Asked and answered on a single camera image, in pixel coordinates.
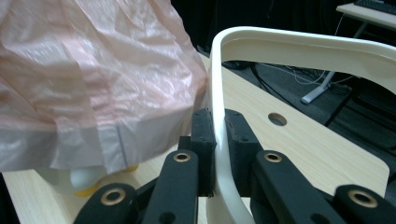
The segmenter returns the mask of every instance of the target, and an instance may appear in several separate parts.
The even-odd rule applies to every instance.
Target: wooden tabletop
[[[367,21],[378,26],[396,30],[395,15],[373,10],[367,7],[355,6],[353,3],[339,6],[336,10],[360,21]]]
[[[316,188],[333,194],[337,186],[357,184],[384,196],[389,168],[380,159],[229,71],[223,72],[223,86],[225,106],[241,112],[262,146],[286,154]],[[273,113],[287,124],[273,124],[268,119]],[[137,189],[158,176],[165,156],[140,164],[135,172],[109,175],[100,186],[119,182]],[[54,191],[32,170],[3,176],[21,223],[69,224],[88,201]],[[206,223],[205,199],[200,199],[198,222]]]

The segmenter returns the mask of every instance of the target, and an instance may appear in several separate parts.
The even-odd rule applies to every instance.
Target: cable
[[[347,80],[350,80],[350,79],[353,78],[353,77],[354,77],[354,76],[346,77],[346,78],[341,79],[341,80],[339,80],[339,81],[332,82],[332,84],[339,84],[339,83],[341,83],[341,82],[345,82],[345,81],[347,81]]]
[[[287,73],[287,74],[293,76],[295,79],[296,79],[296,77],[298,77],[299,79],[302,79],[302,80],[306,81],[306,83],[302,83],[302,82],[299,82],[299,81],[296,79],[296,81],[297,81],[298,83],[302,84],[302,85],[310,85],[310,84],[317,84],[317,85],[318,85],[318,81],[317,81],[317,80],[316,80],[316,82],[314,83],[314,82],[312,82],[312,81],[309,80],[309,79],[306,79],[306,78],[303,78],[303,77],[299,77],[299,76],[295,73],[295,71],[294,71],[293,69],[290,69],[291,71],[293,71],[293,73],[292,73],[292,72],[290,72],[290,71],[286,71],[285,69],[282,69],[282,68],[273,66],[273,65],[268,64],[268,63],[260,63],[260,64],[261,64],[261,65],[264,65],[264,66],[268,66],[268,67],[275,68],[275,69],[280,70],[280,71],[282,71],[282,72],[285,72],[285,73]]]

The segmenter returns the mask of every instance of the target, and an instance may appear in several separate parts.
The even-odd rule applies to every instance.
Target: white plastic bag
[[[0,171],[114,173],[188,134],[206,72],[169,0],[0,2]]]

